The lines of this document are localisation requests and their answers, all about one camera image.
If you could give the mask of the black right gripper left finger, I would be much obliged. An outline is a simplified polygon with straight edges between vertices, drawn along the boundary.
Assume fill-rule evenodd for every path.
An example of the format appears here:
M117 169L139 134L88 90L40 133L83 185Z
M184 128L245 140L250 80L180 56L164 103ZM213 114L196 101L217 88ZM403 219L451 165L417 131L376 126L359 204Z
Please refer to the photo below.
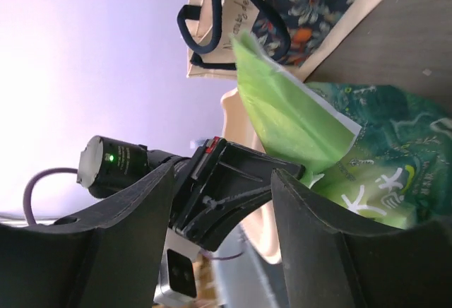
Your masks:
M1 306L151 307L173 184L165 164L57 225L2 225Z

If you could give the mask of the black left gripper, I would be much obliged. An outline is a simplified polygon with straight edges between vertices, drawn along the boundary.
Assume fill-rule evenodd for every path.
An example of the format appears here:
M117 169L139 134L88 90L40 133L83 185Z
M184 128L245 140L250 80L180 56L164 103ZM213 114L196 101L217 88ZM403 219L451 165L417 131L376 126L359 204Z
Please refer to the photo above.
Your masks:
M273 170L301 179L305 166L215 137L192 158L170 157L174 198L169 228L207 251L216 251L250 213L268 203Z

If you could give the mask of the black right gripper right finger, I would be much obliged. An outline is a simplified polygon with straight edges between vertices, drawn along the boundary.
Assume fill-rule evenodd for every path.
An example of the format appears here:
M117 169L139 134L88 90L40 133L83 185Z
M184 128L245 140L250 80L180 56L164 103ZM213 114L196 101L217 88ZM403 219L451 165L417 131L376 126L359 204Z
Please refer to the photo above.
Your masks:
M291 307L450 307L451 219L399 230L271 177Z

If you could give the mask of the green litter bag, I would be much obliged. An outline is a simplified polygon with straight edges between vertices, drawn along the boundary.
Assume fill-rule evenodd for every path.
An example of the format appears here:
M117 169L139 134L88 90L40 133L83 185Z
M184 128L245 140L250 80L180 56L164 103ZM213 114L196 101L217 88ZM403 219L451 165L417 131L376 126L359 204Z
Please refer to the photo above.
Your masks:
M356 213L407 229L451 214L451 118L392 85L302 83L245 32L232 39L237 87L265 152Z

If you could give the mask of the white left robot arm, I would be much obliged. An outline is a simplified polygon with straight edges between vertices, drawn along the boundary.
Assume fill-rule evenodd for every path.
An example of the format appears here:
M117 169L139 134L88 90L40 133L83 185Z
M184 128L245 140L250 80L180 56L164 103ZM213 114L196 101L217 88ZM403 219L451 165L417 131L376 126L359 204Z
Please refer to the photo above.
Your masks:
M77 182L105 199L164 164L174 168L168 226L206 251L216 251L245 217L272 199L273 170L295 179L306 171L218 136L205 140L190 158L94 136L81 153Z

